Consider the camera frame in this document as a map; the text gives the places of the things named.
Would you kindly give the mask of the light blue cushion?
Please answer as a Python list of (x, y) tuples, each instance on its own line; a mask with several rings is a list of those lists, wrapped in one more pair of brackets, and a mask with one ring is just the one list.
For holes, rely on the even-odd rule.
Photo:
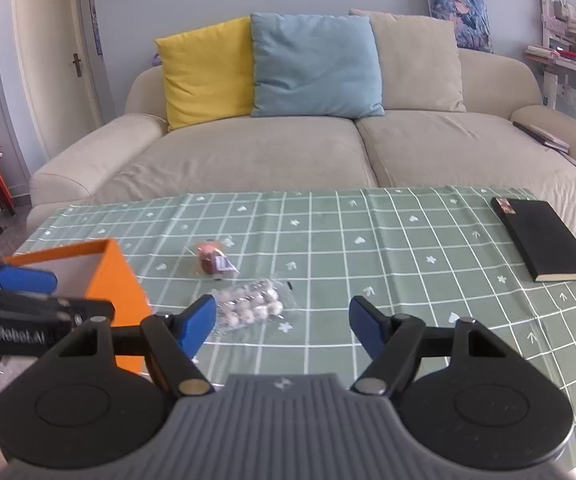
[(382, 77), (366, 15), (253, 13), (255, 117), (382, 116)]

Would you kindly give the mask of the green checkered tablecloth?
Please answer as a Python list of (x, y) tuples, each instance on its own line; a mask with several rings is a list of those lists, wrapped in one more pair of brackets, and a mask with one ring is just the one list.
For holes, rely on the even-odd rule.
[(368, 356), (347, 307), (366, 297), (430, 326), (469, 316), (514, 347), (569, 397), (571, 439), (560, 464), (576, 473), (576, 282), (536, 283), (490, 188), (187, 194), (67, 206), (24, 252), (113, 238), (151, 307), (175, 312), (221, 286), (196, 249), (217, 240), (245, 283), (291, 286), (279, 318), (216, 332), (197, 355), (214, 384), (232, 374), (333, 373), (353, 380)]

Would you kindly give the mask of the orange storage box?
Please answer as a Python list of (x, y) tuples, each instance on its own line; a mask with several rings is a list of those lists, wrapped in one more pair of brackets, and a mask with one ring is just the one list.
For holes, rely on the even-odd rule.
[(90, 240), (13, 256), (8, 263), (52, 272), (52, 296), (111, 301), (113, 327), (133, 326), (151, 313), (148, 298), (115, 240)]

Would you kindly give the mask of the beige sofa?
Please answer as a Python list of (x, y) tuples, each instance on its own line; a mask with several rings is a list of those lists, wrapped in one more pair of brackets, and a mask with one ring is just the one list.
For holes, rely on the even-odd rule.
[(200, 192), (341, 191), (409, 186), (525, 188), (576, 236), (576, 167), (512, 125), (558, 136), (576, 160), (576, 120), (545, 106), (530, 68), (463, 50), (466, 110), (381, 117), (249, 116), (169, 130), (163, 75), (141, 73), (125, 112), (56, 155), (30, 181), (37, 229), (78, 204)]

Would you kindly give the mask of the clear bag of white balls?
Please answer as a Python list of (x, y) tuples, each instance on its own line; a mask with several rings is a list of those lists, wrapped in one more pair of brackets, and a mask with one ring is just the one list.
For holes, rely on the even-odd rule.
[(283, 320), (295, 307), (293, 285), (277, 278), (260, 278), (213, 289), (216, 301), (215, 330), (242, 330), (268, 321)]

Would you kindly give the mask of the white door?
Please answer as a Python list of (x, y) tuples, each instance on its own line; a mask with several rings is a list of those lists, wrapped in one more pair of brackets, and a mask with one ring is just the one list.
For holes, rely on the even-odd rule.
[(79, 0), (13, 0), (24, 90), (48, 158), (101, 126)]

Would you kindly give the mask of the anime print cushion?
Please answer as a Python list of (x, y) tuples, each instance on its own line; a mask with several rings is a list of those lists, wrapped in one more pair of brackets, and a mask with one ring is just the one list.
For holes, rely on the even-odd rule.
[(486, 0), (427, 0), (431, 18), (454, 25), (457, 47), (493, 52)]

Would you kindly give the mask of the small pink brown candy packet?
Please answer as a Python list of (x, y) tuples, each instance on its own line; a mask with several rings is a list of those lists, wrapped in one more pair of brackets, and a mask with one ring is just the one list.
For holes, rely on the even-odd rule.
[(189, 254), (195, 259), (197, 271), (204, 276), (231, 278), (239, 272), (217, 240), (201, 240)]

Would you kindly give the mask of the black notebook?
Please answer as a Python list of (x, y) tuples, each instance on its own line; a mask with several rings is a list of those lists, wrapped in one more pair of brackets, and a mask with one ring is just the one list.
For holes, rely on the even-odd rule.
[(576, 281), (576, 237), (549, 203), (493, 197), (491, 206), (533, 281)]

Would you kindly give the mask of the beige cushion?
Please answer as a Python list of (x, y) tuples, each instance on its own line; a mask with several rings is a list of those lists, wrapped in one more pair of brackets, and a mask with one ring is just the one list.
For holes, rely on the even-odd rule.
[(466, 110), (454, 24), (420, 15), (352, 9), (369, 18), (386, 110)]

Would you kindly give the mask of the white bookshelf with books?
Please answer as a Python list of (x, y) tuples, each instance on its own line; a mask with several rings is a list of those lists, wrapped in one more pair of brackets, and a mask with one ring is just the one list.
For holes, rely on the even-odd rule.
[(542, 96), (551, 108), (576, 116), (576, 6), (568, 0), (541, 0), (542, 42), (524, 50), (542, 75)]

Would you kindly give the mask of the yellow cushion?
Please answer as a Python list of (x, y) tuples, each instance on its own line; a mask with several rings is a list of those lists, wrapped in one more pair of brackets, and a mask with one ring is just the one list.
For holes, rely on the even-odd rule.
[(253, 49), (247, 16), (158, 38), (155, 44), (169, 130), (251, 114)]

